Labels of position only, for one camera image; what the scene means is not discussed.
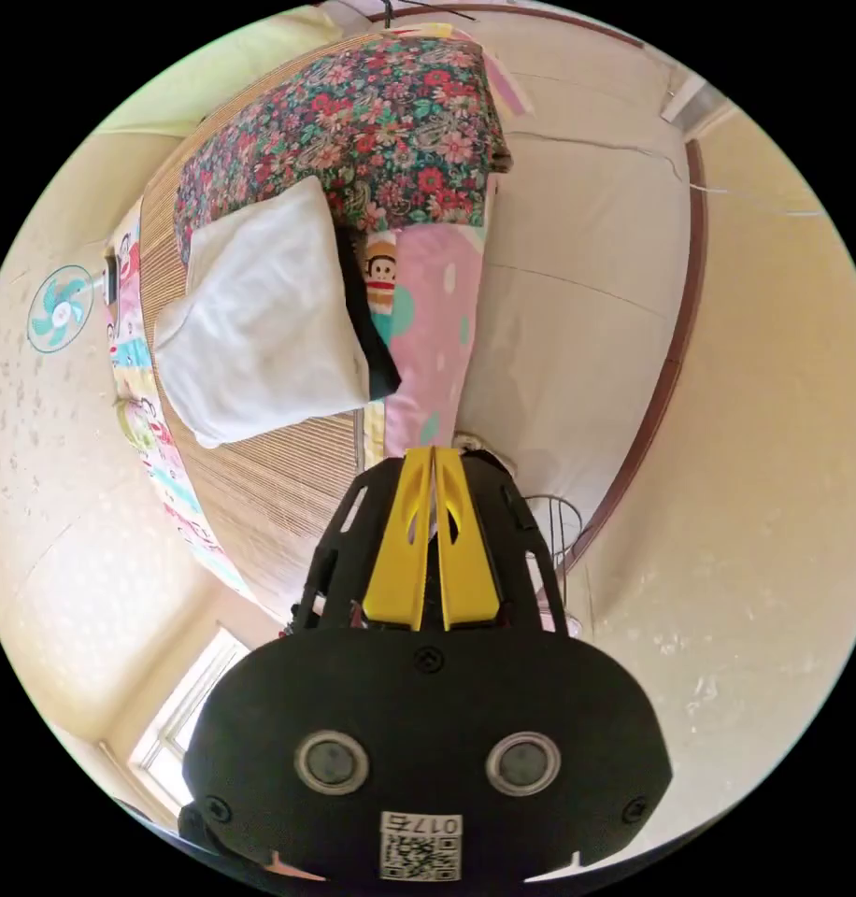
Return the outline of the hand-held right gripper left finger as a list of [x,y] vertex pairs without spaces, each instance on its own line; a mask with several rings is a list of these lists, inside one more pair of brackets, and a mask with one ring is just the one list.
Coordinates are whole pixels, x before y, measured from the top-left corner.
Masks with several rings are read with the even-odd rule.
[[363,611],[375,626],[418,630],[431,531],[433,449],[401,460]]

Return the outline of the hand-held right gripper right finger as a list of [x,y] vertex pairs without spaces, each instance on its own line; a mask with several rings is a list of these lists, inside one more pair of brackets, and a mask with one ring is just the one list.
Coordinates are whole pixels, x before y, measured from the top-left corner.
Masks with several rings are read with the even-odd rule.
[[447,631],[492,625],[500,601],[461,456],[434,453],[438,571]]

